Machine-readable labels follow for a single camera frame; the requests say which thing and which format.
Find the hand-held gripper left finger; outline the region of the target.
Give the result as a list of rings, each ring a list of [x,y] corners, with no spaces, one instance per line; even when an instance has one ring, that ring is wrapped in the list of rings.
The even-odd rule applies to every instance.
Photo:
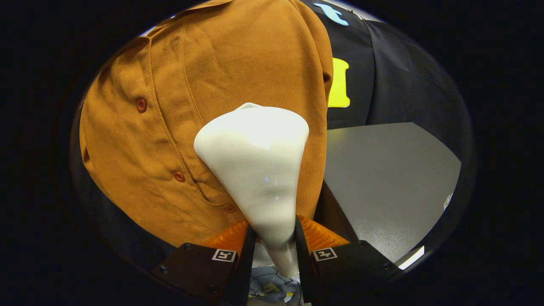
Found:
[[[189,306],[244,306],[255,244],[256,233],[242,220],[202,244],[182,244],[153,276]]]

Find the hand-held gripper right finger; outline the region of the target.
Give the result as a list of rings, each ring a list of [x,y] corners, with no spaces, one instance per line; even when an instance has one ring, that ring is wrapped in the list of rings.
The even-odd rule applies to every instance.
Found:
[[[378,304],[402,270],[369,242],[347,241],[297,215],[295,242],[301,289],[311,304]]]

